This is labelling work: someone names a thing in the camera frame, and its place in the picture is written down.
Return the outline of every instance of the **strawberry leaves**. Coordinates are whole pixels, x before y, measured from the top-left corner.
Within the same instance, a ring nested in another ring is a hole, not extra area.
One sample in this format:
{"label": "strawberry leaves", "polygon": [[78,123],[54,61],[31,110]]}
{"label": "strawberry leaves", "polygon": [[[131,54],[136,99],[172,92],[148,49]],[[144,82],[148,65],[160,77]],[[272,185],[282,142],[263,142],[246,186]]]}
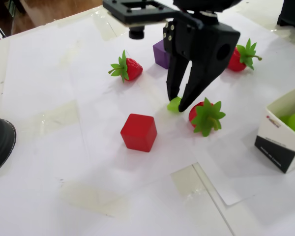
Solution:
{"label": "strawberry leaves", "polygon": [[112,73],[111,76],[119,76],[120,75],[123,82],[125,79],[129,80],[129,76],[127,73],[128,66],[127,66],[126,59],[127,59],[126,51],[123,50],[122,57],[118,58],[119,64],[111,64],[113,69],[108,71],[109,74]]}
{"label": "strawberry leaves", "polygon": [[214,130],[222,129],[220,119],[225,116],[224,112],[221,112],[221,101],[215,103],[213,106],[210,101],[205,98],[203,106],[196,107],[196,117],[191,121],[196,127],[193,130],[194,133],[202,132],[204,137],[208,136],[214,128]]}
{"label": "strawberry leaves", "polygon": [[240,54],[239,62],[244,63],[246,66],[248,66],[249,68],[253,70],[254,70],[254,67],[252,66],[253,64],[252,58],[258,58],[258,60],[262,60],[261,57],[256,56],[256,51],[255,51],[256,45],[257,43],[254,43],[253,45],[251,45],[250,39],[248,40],[246,47],[237,45],[237,50]]}

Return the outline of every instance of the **red cube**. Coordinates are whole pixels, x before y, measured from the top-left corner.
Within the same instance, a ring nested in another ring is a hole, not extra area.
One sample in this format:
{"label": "red cube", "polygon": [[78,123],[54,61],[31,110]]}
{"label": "red cube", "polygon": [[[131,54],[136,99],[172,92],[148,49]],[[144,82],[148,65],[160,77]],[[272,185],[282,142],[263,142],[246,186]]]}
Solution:
{"label": "red cube", "polygon": [[149,152],[157,135],[154,118],[130,114],[120,133],[127,148]]}

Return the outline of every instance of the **cardboard box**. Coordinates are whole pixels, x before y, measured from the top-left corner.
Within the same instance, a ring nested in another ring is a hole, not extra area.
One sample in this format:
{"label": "cardboard box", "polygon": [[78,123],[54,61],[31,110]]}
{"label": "cardboard box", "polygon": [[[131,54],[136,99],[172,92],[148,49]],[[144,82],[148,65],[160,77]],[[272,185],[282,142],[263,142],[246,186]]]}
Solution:
{"label": "cardboard box", "polygon": [[279,118],[295,113],[295,89],[267,106],[255,146],[280,170],[295,169],[295,132]]}

